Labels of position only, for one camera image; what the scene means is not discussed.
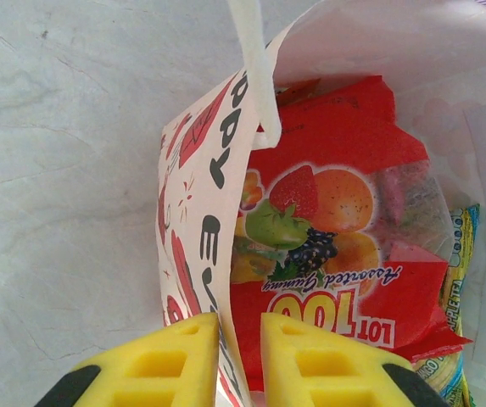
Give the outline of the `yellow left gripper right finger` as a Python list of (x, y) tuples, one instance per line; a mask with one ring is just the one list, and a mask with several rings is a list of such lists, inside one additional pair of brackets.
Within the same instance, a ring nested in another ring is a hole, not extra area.
[(411, 363), (276, 313), (261, 316), (268, 406), (442, 406)]

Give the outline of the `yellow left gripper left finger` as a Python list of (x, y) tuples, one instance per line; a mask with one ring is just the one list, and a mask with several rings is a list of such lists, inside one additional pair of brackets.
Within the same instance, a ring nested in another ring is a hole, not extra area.
[(218, 361), (218, 316), (203, 313), (82, 361), (36, 404), (213, 406)]

